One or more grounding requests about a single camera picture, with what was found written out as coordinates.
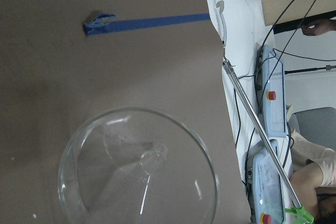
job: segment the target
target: black cable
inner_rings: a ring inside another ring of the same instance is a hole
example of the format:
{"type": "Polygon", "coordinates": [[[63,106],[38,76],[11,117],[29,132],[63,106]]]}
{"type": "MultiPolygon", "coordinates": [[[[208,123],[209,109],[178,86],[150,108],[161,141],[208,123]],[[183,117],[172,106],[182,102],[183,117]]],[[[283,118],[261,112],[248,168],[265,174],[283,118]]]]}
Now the black cable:
{"type": "Polygon", "coordinates": [[[238,112],[238,120],[239,120],[239,129],[238,129],[238,134],[237,134],[237,138],[236,138],[236,143],[235,143],[235,146],[236,146],[236,149],[237,149],[237,144],[238,144],[238,139],[239,139],[239,134],[240,134],[240,127],[242,126],[241,124],[241,120],[240,120],[240,114],[239,114],[239,108],[238,108],[238,102],[237,102],[237,94],[236,94],[236,90],[233,89],[233,94],[234,94],[234,97],[235,97],[235,102],[236,102],[236,108],[237,108],[237,112],[238,112]]]}
{"type": "Polygon", "coordinates": [[[248,158],[248,153],[250,151],[251,143],[252,143],[252,137],[255,132],[256,128],[253,129],[251,137],[250,137],[250,142],[248,144],[247,152],[246,152],[246,158],[245,158],[245,184],[247,185],[247,158],[248,158]]]}
{"type": "Polygon", "coordinates": [[[240,80],[240,79],[242,79],[242,78],[254,77],[254,76],[255,76],[255,74],[252,74],[251,76],[240,76],[240,77],[238,77],[238,80],[240,80]]]}
{"type": "Polygon", "coordinates": [[[290,54],[290,53],[288,53],[288,52],[281,51],[281,50],[276,49],[276,48],[273,48],[273,50],[278,51],[278,52],[282,52],[282,53],[285,54],[285,55],[290,55],[290,56],[297,57],[297,58],[301,58],[301,59],[316,60],[316,61],[325,61],[325,62],[336,61],[336,60],[314,59],[314,58],[310,58],[310,57],[303,57],[303,56],[293,55],[293,54],[290,54]]]}
{"type": "MultiPolygon", "coordinates": [[[[270,35],[270,33],[273,31],[275,25],[279,22],[280,18],[284,15],[284,13],[287,11],[287,9],[292,5],[292,3],[294,2],[295,0],[292,0],[288,5],[287,7],[283,10],[283,12],[280,14],[280,16],[277,18],[277,20],[275,21],[275,23],[272,25],[271,29],[269,30],[268,34],[266,35],[265,39],[264,39],[264,42],[262,44],[262,47],[264,46],[268,36],[270,35]]],[[[304,18],[302,19],[302,21],[300,22],[300,26],[302,25],[303,23],[303,20],[305,19],[306,15],[304,16],[304,18]]]]}
{"type": "MultiPolygon", "coordinates": [[[[289,5],[285,8],[285,10],[281,13],[281,15],[279,16],[279,18],[277,19],[277,21],[280,19],[280,17],[285,13],[285,11],[288,9],[288,7],[289,7],[294,1],[295,1],[295,0],[292,0],[292,1],[289,3],[289,5]]],[[[309,7],[308,11],[306,12],[305,16],[304,16],[303,19],[301,20],[299,26],[295,29],[295,31],[293,32],[293,34],[290,36],[290,38],[289,38],[288,42],[286,43],[286,45],[285,45],[283,51],[286,50],[286,48],[287,48],[287,46],[289,45],[290,41],[292,40],[293,36],[294,36],[295,33],[297,32],[298,28],[301,27],[301,25],[302,25],[302,23],[303,23],[305,17],[308,15],[308,13],[310,12],[310,10],[311,10],[312,7],[314,6],[315,2],[316,2],[316,0],[313,1],[313,3],[311,4],[311,6],[309,7]]],[[[265,40],[264,40],[264,42],[263,42],[263,45],[264,45],[264,43],[266,42],[266,39],[267,39],[267,37],[269,36],[269,33],[267,34],[267,36],[266,36],[266,38],[265,38],[265,40]]],[[[263,91],[262,91],[261,98],[263,98],[264,93],[265,93],[266,85],[267,85],[269,79],[271,78],[272,74],[274,73],[276,67],[278,66],[278,63],[279,63],[279,61],[280,61],[280,59],[281,59],[281,57],[282,57],[283,54],[284,54],[284,53],[282,52],[281,55],[280,55],[280,57],[278,58],[277,63],[275,64],[275,66],[274,66],[274,68],[273,68],[271,74],[270,74],[269,77],[267,78],[267,81],[266,81],[266,83],[265,83],[265,85],[264,85],[264,88],[263,88],[263,91]]]]}
{"type": "Polygon", "coordinates": [[[282,167],[285,168],[286,162],[287,162],[287,158],[288,158],[288,154],[289,154],[289,150],[290,150],[290,139],[291,139],[291,133],[290,133],[290,127],[289,124],[287,123],[287,131],[289,133],[288,136],[288,145],[287,145],[287,150],[286,150],[286,155],[285,155],[285,159],[283,160],[283,164],[282,167]]]}
{"type": "Polygon", "coordinates": [[[294,146],[294,138],[290,138],[291,140],[293,140],[293,143],[292,143],[292,145],[290,146],[290,148],[292,149],[292,147],[294,146]]]}
{"type": "Polygon", "coordinates": [[[257,79],[258,79],[258,75],[259,75],[259,71],[261,70],[261,68],[263,67],[263,64],[267,61],[267,60],[270,60],[270,59],[273,59],[273,58],[276,58],[276,53],[274,52],[274,56],[272,57],[268,57],[266,58],[265,60],[262,61],[260,67],[256,70],[256,73],[255,73],[255,79],[254,79],[254,87],[255,87],[255,92],[256,92],[256,97],[257,97],[257,106],[258,106],[258,111],[260,109],[260,106],[261,106],[261,102],[262,102],[262,99],[263,99],[263,95],[261,96],[261,100],[260,100],[260,103],[259,103],[259,100],[258,100],[258,95],[257,95],[257,79]]]}

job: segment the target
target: red emergency stop button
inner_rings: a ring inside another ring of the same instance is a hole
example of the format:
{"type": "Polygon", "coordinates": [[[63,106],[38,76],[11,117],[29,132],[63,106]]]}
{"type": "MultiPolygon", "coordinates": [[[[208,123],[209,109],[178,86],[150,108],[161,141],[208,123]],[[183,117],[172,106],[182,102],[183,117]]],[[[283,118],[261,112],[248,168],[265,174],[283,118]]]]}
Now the red emergency stop button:
{"type": "Polygon", "coordinates": [[[261,224],[271,224],[272,223],[272,216],[267,215],[264,212],[261,215],[261,224]]]}
{"type": "Polygon", "coordinates": [[[266,96],[268,101],[274,101],[277,98],[275,91],[267,91],[266,96]]]}

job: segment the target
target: white wall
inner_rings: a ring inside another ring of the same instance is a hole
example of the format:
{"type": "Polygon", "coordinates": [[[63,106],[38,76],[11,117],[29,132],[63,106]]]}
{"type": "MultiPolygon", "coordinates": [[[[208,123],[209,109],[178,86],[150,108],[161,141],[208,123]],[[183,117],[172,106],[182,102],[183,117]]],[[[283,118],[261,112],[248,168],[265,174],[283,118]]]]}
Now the white wall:
{"type": "MultiPolygon", "coordinates": [[[[275,35],[277,49],[283,50],[293,31],[275,35]]],[[[317,59],[336,59],[336,32],[320,36],[304,36],[301,29],[296,32],[285,52],[317,59]]],[[[334,62],[321,62],[299,59],[283,55],[285,70],[320,68],[336,65],[334,62]]],[[[335,88],[336,70],[318,70],[308,73],[288,74],[286,80],[287,104],[294,105],[294,111],[331,106],[336,108],[335,88]]]]}

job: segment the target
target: glass crystallizing dish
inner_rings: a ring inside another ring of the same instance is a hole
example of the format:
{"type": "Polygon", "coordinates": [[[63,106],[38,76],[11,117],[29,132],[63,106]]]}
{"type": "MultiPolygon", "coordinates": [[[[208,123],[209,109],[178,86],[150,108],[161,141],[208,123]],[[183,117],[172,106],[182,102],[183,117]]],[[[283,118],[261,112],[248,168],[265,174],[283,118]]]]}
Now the glass crystallizing dish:
{"type": "Polygon", "coordinates": [[[60,162],[70,223],[212,223],[217,180],[202,140],[167,114],[126,108],[85,123],[60,162]]]}

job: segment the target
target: gray chair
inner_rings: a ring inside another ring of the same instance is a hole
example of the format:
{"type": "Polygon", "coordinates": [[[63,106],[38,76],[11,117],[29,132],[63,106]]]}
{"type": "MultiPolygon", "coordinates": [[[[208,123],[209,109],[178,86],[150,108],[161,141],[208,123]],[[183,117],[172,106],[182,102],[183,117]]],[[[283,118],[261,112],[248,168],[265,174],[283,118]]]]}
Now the gray chair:
{"type": "Polygon", "coordinates": [[[332,107],[294,113],[288,121],[310,142],[336,150],[336,109],[332,107]]]}

